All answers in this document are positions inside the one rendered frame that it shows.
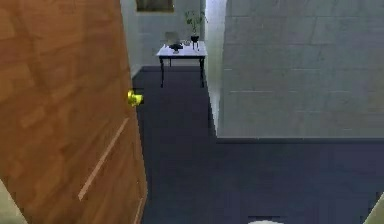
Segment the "brown wooden room door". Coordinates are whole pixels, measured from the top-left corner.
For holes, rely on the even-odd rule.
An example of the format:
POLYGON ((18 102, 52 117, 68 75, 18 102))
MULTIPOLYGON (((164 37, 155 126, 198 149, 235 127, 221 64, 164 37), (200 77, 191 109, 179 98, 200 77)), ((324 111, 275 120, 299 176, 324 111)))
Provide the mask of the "brown wooden room door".
POLYGON ((121 0, 0 0, 0 224, 141 224, 121 0))

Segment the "white table with black legs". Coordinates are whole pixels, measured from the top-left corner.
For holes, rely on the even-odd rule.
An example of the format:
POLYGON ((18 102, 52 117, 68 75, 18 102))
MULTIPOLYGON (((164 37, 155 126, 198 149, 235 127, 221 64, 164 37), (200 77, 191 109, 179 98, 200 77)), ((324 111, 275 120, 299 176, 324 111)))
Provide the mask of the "white table with black legs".
POLYGON ((204 87, 205 84, 205 59, 208 56, 206 44, 204 41, 197 41, 196 43, 192 42, 189 46, 181 45, 177 50, 171 48, 170 46, 164 45, 159 49, 156 56, 159 58, 160 69, 161 69, 161 84, 160 87, 164 87, 164 60, 169 59, 197 59, 199 61, 200 68, 200 82, 201 87, 204 87))

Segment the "framed dark wall picture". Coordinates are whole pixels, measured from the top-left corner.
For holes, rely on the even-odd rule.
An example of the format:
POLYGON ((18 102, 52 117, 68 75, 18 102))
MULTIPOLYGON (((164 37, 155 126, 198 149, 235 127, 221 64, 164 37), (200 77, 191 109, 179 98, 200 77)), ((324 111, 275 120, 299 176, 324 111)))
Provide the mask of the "framed dark wall picture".
POLYGON ((136 0, 138 12, 173 12, 173 0, 136 0))

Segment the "green house plant black pot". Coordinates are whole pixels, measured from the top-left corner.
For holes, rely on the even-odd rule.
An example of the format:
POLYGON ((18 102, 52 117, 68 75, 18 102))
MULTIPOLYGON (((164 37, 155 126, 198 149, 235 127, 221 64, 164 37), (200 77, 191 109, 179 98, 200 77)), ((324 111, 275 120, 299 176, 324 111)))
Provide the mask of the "green house plant black pot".
POLYGON ((207 20, 207 18, 204 11, 196 12, 194 10, 186 11, 184 17, 186 24, 191 26, 192 49, 195 50, 199 47, 200 26, 207 20))

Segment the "yellow round door knob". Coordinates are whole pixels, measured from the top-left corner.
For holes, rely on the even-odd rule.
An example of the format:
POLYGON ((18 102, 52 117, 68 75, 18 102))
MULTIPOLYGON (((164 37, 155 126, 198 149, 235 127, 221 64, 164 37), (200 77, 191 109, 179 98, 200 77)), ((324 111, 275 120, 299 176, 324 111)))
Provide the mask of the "yellow round door knob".
POLYGON ((131 105, 132 107, 136 107, 144 102, 144 96, 136 94, 133 90, 129 90, 127 92, 127 100, 129 105, 131 105))

